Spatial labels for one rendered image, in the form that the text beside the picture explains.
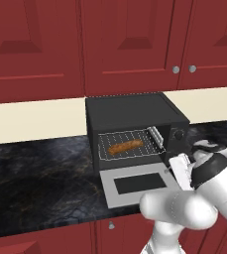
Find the red base cupboard door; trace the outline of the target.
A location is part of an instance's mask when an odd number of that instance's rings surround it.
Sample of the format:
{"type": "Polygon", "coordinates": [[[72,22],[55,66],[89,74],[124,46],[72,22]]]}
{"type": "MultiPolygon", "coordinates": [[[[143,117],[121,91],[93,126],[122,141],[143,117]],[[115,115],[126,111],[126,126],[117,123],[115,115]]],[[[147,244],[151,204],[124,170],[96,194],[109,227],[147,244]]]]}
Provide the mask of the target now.
{"type": "Polygon", "coordinates": [[[90,224],[0,237],[0,254],[95,254],[90,224]]]}
{"type": "Polygon", "coordinates": [[[98,254],[140,254],[153,232],[154,223],[141,213],[98,220],[98,254]],[[108,228],[112,221],[115,228],[108,228]]]}

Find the brown baguette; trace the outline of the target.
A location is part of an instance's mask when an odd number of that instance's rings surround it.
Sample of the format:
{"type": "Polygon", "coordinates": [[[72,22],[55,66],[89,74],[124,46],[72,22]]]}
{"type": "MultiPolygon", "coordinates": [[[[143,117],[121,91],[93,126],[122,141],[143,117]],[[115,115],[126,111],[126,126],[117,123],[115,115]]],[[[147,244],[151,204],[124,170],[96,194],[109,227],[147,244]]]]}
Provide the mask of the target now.
{"type": "Polygon", "coordinates": [[[133,150],[139,147],[143,147],[144,143],[141,139],[134,139],[134,140],[130,140],[124,143],[119,143],[119,144],[115,144],[112,145],[108,148],[108,153],[110,155],[116,155],[118,153],[123,153],[129,150],[133,150]]]}

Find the grey toaster oven door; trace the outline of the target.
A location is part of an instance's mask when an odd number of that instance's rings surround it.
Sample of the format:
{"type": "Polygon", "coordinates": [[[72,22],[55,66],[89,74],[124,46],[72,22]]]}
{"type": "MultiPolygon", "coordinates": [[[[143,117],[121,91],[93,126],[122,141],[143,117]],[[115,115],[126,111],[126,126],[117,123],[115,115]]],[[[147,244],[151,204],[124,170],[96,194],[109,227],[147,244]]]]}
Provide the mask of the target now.
{"type": "Polygon", "coordinates": [[[179,190],[164,163],[101,171],[100,178],[109,208],[138,204],[147,191],[179,190]]]}

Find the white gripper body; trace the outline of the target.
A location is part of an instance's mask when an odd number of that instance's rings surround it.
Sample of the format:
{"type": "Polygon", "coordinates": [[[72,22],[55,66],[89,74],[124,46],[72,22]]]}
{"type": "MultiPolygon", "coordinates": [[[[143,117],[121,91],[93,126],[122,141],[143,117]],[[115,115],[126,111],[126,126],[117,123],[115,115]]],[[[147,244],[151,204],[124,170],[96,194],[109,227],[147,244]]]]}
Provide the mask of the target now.
{"type": "Polygon", "coordinates": [[[183,191],[192,191],[191,172],[193,164],[186,154],[179,154],[169,159],[170,168],[176,178],[177,183],[183,191]]]}

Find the black toaster oven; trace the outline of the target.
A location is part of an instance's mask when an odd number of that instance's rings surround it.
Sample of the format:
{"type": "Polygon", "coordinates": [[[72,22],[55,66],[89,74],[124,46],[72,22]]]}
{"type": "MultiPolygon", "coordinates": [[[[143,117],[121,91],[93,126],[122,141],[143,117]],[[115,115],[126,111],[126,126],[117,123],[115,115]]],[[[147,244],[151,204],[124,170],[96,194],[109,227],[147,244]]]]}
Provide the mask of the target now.
{"type": "Polygon", "coordinates": [[[169,162],[184,150],[189,120],[161,92],[119,96],[88,97],[85,99],[87,136],[96,173],[105,170],[169,162]],[[164,138],[166,151],[156,156],[116,161],[99,158],[99,135],[146,129],[155,126],[164,138]],[[174,132],[183,131],[177,140],[174,132]]]}

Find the red wall cupboard door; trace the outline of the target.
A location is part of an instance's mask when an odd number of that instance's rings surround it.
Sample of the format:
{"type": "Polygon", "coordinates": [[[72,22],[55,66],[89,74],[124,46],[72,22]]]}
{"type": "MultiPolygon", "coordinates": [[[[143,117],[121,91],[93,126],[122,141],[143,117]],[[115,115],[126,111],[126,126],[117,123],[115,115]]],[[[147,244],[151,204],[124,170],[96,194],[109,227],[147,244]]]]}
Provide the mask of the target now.
{"type": "Polygon", "coordinates": [[[81,0],[87,96],[177,88],[192,0],[81,0]]]}
{"type": "Polygon", "coordinates": [[[78,0],[0,0],[0,103],[84,95],[78,0]]]}
{"type": "Polygon", "coordinates": [[[227,86],[227,0],[193,0],[178,89],[227,86]],[[196,72],[188,70],[196,65],[196,72]]]}

